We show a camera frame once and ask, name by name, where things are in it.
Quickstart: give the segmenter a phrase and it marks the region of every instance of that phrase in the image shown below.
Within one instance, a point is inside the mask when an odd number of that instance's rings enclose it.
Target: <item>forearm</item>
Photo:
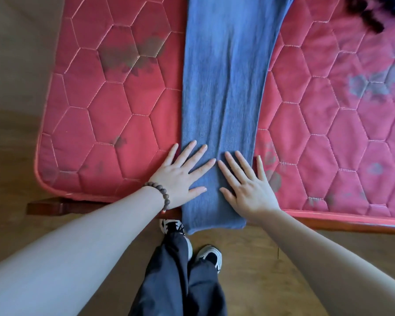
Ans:
[[[267,212],[261,224],[331,315],[395,315],[394,279],[285,212]]]
[[[77,315],[163,205],[144,187],[1,262],[0,315]]]

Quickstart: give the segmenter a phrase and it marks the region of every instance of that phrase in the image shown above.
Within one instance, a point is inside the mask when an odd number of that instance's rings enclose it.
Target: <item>denim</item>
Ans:
[[[197,167],[235,150],[251,164],[269,61],[292,1],[189,0],[181,146],[208,145]],[[182,207],[188,233],[246,225],[219,192],[230,187],[218,166],[196,186],[208,191]]]

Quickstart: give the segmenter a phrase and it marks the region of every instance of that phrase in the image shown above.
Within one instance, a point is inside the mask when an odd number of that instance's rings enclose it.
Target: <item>sneaker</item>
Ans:
[[[186,237],[184,234],[184,226],[178,219],[160,219],[160,229],[164,233],[164,235],[170,233],[180,233],[184,236],[187,242],[187,249],[189,251],[189,260],[192,259],[193,256],[193,247],[190,239]]]
[[[222,254],[221,252],[212,245],[206,245],[196,255],[196,260],[209,260],[216,268],[216,271],[221,271],[222,266]]]

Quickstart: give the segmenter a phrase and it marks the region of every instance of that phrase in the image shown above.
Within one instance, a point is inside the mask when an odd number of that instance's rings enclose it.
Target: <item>leg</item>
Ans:
[[[227,315],[225,296],[218,282],[221,270],[221,252],[211,245],[199,251],[189,275],[187,315]]]
[[[183,225],[173,221],[163,226],[161,246],[155,249],[145,272],[145,279],[129,315],[183,315],[187,296],[187,263],[191,253]]]

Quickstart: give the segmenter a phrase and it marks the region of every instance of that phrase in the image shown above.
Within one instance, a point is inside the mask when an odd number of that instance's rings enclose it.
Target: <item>beaded bracelet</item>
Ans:
[[[165,213],[165,211],[168,209],[168,207],[170,205],[170,200],[169,200],[169,195],[167,194],[167,190],[165,188],[163,188],[162,185],[159,185],[158,183],[154,183],[154,182],[146,182],[144,184],[144,186],[155,187],[158,191],[161,192],[161,194],[163,195],[163,198],[164,198],[164,207],[163,207],[162,212]]]

